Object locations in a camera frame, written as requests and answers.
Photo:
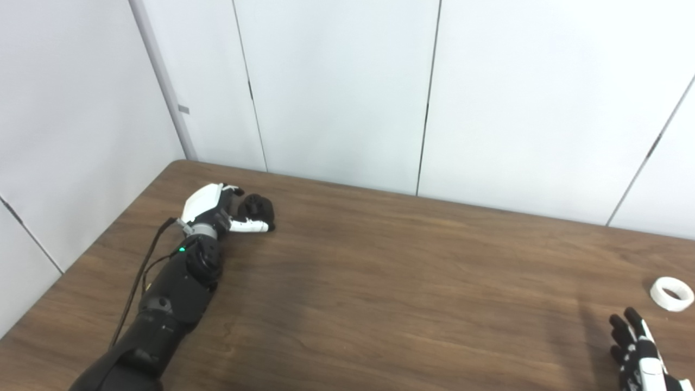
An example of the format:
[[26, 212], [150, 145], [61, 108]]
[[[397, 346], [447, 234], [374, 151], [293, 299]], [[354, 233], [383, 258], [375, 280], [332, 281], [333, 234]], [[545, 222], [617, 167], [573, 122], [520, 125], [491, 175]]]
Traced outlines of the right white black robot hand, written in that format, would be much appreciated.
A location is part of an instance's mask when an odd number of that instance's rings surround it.
[[620, 390], [693, 390], [690, 380], [668, 372], [648, 325], [633, 307], [622, 316], [612, 314], [610, 325]]

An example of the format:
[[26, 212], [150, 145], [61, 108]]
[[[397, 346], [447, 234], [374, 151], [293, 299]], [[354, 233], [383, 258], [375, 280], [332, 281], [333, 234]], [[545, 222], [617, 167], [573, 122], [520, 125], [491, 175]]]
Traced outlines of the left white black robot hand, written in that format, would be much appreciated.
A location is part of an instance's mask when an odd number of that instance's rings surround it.
[[245, 195], [238, 186], [209, 184], [198, 189], [185, 202], [181, 218], [184, 235], [221, 238], [225, 233], [261, 233], [275, 230], [275, 213], [271, 202], [258, 194], [245, 197], [238, 213], [230, 208], [236, 198]]

